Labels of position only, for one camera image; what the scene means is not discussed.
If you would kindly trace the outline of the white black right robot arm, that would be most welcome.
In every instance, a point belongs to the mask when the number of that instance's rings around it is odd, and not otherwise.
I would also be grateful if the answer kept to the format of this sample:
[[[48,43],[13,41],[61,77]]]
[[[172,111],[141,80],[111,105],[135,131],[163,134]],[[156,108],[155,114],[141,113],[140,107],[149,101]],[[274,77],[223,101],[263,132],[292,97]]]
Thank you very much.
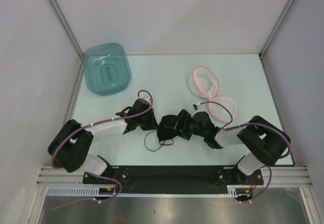
[[[220,128],[212,123],[207,112],[197,110],[190,114],[183,109],[176,116],[164,116],[158,129],[160,141],[176,136],[190,140],[193,135],[202,137],[212,149],[245,145],[250,151],[233,168],[218,174],[219,178],[225,178],[220,181],[221,184],[245,184],[261,167],[274,166],[279,159],[291,153],[290,138],[260,116],[254,116],[241,125]]]

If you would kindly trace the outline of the black bra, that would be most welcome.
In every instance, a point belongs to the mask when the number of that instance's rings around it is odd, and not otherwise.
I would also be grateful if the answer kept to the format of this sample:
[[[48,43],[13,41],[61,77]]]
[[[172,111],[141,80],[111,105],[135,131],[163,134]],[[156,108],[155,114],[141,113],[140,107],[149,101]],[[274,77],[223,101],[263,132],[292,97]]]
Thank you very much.
[[[149,152],[156,152],[159,149],[161,149],[163,146],[172,146],[174,144],[174,138],[178,136],[178,133],[175,130],[168,129],[167,128],[167,122],[174,118],[176,115],[166,115],[163,116],[161,119],[161,122],[156,130],[153,130],[149,132],[145,138],[144,138],[144,146]],[[156,132],[157,138],[158,138],[158,145],[159,147],[156,149],[150,149],[146,145],[146,139],[147,137]]]

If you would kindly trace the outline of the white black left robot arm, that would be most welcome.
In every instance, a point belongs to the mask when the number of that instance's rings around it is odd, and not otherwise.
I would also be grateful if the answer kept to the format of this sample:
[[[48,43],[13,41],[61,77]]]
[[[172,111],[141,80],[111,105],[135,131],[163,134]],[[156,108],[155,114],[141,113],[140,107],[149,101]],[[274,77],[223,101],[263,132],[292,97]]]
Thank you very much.
[[[138,98],[133,106],[107,120],[88,125],[67,121],[48,147],[52,168],[63,168],[68,173],[80,170],[94,174],[100,183],[109,182],[112,177],[109,164],[103,157],[89,153],[92,143],[138,127],[143,131],[156,129],[158,124],[152,106],[153,100],[149,97]]]

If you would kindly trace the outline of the pink mesh laundry bag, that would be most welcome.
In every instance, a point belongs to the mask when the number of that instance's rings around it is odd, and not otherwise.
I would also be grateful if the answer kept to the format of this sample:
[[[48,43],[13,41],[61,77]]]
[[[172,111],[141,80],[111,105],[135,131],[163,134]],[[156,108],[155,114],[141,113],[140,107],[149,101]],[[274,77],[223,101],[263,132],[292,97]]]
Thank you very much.
[[[190,74],[188,87],[191,92],[207,101],[221,104],[208,103],[211,115],[222,123],[235,121],[238,118],[239,110],[237,104],[229,97],[219,94],[220,82],[215,73],[206,66],[197,66]]]

